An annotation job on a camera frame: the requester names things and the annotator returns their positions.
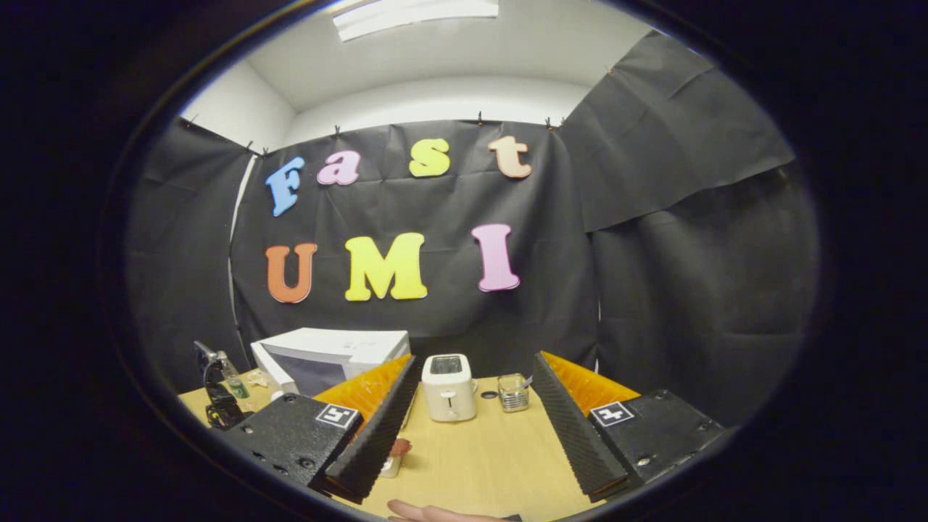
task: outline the ceiling light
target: ceiling light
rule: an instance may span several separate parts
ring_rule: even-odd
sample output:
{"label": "ceiling light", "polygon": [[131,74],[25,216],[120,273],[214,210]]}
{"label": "ceiling light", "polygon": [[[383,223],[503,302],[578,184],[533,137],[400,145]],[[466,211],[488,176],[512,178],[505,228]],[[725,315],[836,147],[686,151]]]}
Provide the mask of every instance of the ceiling light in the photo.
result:
{"label": "ceiling light", "polygon": [[496,18],[498,0],[380,0],[332,18],[343,42],[424,20]]}

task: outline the human hand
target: human hand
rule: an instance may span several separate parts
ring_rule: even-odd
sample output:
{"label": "human hand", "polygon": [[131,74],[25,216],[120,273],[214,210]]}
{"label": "human hand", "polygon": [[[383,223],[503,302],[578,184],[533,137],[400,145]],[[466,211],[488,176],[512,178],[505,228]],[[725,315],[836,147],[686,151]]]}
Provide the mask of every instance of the human hand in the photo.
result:
{"label": "human hand", "polygon": [[400,516],[388,516],[392,522],[505,522],[502,518],[483,515],[462,515],[433,505],[416,507],[402,501],[389,501],[387,507]]}

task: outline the white wall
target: white wall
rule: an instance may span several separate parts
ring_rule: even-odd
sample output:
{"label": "white wall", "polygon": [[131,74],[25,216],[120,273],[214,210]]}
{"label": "white wall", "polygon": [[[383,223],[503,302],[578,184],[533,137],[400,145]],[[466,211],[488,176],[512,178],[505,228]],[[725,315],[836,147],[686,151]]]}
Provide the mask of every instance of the white wall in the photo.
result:
{"label": "white wall", "polygon": [[276,150],[296,112],[245,60],[209,84],[181,112],[187,121],[251,150]]}
{"label": "white wall", "polygon": [[301,112],[281,146],[384,124],[429,120],[505,120],[561,124],[589,87],[506,76],[462,76],[388,85]]}

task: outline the foam letter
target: foam letter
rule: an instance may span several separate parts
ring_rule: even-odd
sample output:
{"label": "foam letter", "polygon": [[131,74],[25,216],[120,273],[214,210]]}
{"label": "foam letter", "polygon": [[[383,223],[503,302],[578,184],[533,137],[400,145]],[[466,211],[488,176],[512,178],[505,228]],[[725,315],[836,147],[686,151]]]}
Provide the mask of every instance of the foam letter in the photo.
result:
{"label": "foam letter", "polygon": [[264,181],[264,184],[271,188],[271,195],[274,196],[274,217],[283,214],[296,203],[296,194],[291,194],[290,189],[296,190],[300,187],[298,170],[305,164],[303,158],[297,156]]}
{"label": "foam letter", "polygon": [[414,162],[409,162],[409,172],[415,177],[440,176],[451,167],[448,142],[443,139],[421,139],[409,152]]}
{"label": "foam letter", "polygon": [[290,288],[284,281],[284,264],[290,248],[286,246],[272,246],[264,252],[267,256],[267,291],[281,303],[299,303],[309,295],[309,288],[313,285],[313,254],[316,246],[305,242],[293,247],[297,255],[299,267],[296,286]]}
{"label": "foam letter", "polygon": [[390,295],[393,299],[421,299],[428,289],[422,285],[419,276],[419,247],[425,242],[425,236],[406,233],[396,236],[386,258],[380,256],[377,245],[369,237],[352,238],[345,242],[345,249],[351,253],[351,286],[345,292],[349,301],[367,301],[370,290],[364,281],[370,281],[370,288],[378,298],[383,299],[390,287],[390,280],[395,275]]}
{"label": "foam letter", "polygon": [[512,232],[509,225],[494,223],[482,225],[470,231],[470,235],[480,243],[483,256],[483,279],[477,287],[484,292],[512,290],[519,286],[519,276],[509,268],[509,252],[506,250],[506,236]]}
{"label": "foam letter", "polygon": [[353,150],[336,152],[326,159],[326,166],[322,167],[316,179],[323,185],[338,182],[339,185],[351,185],[357,179],[357,165],[361,163],[361,155]]}
{"label": "foam letter", "polygon": [[516,138],[503,136],[490,142],[490,150],[496,151],[496,164],[499,170],[509,177],[526,177],[532,174],[531,165],[519,163],[519,152],[528,152],[528,145],[516,143]]}

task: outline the finger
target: finger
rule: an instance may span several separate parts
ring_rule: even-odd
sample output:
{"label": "finger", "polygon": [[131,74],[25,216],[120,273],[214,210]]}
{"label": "finger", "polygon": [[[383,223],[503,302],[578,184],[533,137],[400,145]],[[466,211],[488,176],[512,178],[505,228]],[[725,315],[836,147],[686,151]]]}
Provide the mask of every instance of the finger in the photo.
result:
{"label": "finger", "polygon": [[403,501],[391,500],[387,502],[387,507],[390,508],[390,511],[396,513],[397,515],[404,516],[412,522],[425,522],[426,520],[425,515],[422,513],[422,508],[416,507],[412,504],[408,504]]}
{"label": "finger", "polygon": [[422,514],[428,522],[497,522],[500,520],[491,516],[462,515],[433,505],[423,507]]}

